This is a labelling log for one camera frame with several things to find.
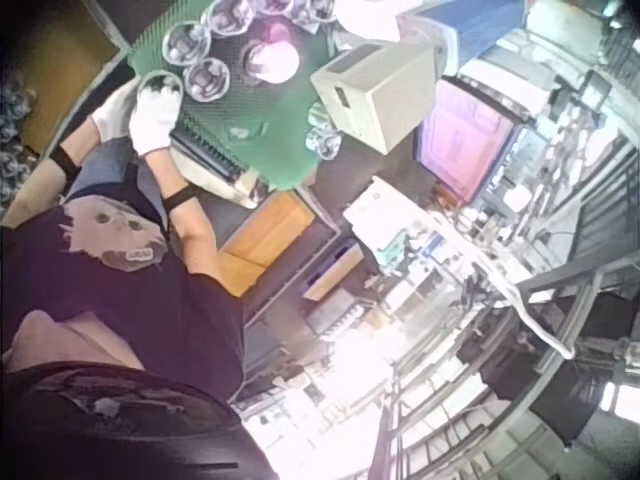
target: hand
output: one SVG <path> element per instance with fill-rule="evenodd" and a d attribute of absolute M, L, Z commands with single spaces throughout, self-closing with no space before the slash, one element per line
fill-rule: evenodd
<path fill-rule="evenodd" d="M 133 148 L 141 157 L 154 150 L 169 148 L 169 134 L 176 126 L 182 92 L 169 86 L 162 90 L 145 87 L 138 96 L 138 104 L 131 115 L 129 131 Z"/>
<path fill-rule="evenodd" d="M 100 141 L 126 137 L 129 119 L 136 104 L 136 90 L 140 77 L 135 77 L 113 92 L 104 104 L 91 114 L 91 120 L 100 133 Z"/>

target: black wristband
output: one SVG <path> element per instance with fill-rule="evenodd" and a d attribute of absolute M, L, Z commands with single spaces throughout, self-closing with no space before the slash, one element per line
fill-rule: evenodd
<path fill-rule="evenodd" d="M 80 173 L 80 167 L 73 163 L 69 154 L 60 145 L 51 152 L 49 158 L 62 169 L 65 177 L 67 177 L 67 186 L 70 186 Z"/>
<path fill-rule="evenodd" d="M 187 200 L 196 196 L 196 192 L 191 188 L 191 185 L 187 185 L 179 192 L 174 193 L 166 200 L 163 200 L 162 204 L 164 205 L 164 209 L 167 211 L 167 214 L 171 212 L 178 205 L 182 205 Z"/>

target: green mat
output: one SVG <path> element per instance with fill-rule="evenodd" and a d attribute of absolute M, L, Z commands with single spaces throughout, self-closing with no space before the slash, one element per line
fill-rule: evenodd
<path fill-rule="evenodd" d="M 176 22 L 198 20 L 210 3 L 177 1 L 133 45 L 131 67 L 141 75 L 162 68 L 182 77 L 182 69 L 162 58 L 162 38 Z M 240 73 L 240 52 L 250 40 L 261 36 L 269 22 L 289 27 L 300 54 L 300 68 L 284 84 L 248 86 Z M 307 113 L 318 99 L 309 77 L 329 61 L 326 34 L 319 31 L 311 35 L 282 17 L 255 20 L 244 35 L 214 39 L 211 56 L 229 66 L 231 88 L 222 99 L 209 104 L 185 95 L 179 124 L 240 167 L 256 169 L 271 186 L 279 190 L 299 186 L 318 163 L 316 154 L 305 147 L 305 138 L 311 129 Z"/>

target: white pipe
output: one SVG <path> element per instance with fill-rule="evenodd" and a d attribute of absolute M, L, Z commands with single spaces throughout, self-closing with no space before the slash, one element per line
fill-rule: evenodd
<path fill-rule="evenodd" d="M 553 335 L 536 322 L 527 312 L 520 290 L 500 272 L 494 262 L 477 246 L 467 240 L 449 223 L 447 218 L 439 212 L 424 212 L 425 223 L 436 230 L 442 237 L 457 249 L 462 256 L 473 261 L 487 274 L 487 279 L 493 286 L 511 303 L 520 319 L 535 333 L 543 342 L 556 350 L 563 358 L 570 360 L 574 357 L 573 347 L 567 348 Z"/>

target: pink screen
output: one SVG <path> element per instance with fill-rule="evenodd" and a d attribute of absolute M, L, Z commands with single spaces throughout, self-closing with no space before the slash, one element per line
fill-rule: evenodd
<path fill-rule="evenodd" d="M 502 114 L 441 80 L 433 111 L 420 130 L 418 161 L 469 202 L 512 128 Z"/>

